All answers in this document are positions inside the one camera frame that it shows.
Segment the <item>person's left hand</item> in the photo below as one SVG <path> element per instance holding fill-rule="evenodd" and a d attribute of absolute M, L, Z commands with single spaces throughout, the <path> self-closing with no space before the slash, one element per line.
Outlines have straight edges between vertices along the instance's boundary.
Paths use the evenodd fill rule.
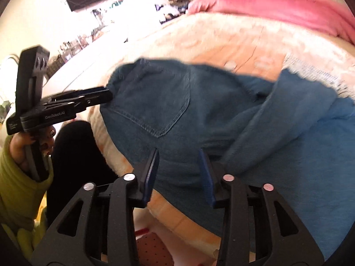
<path fill-rule="evenodd" d="M 45 128 L 38 137 L 31 136 L 29 133 L 16 133 L 9 145 L 10 156 L 19 168 L 26 172 L 30 167 L 26 158 L 25 147 L 38 141 L 42 154 L 49 156 L 53 152 L 55 134 L 56 130 L 53 125 Z"/>

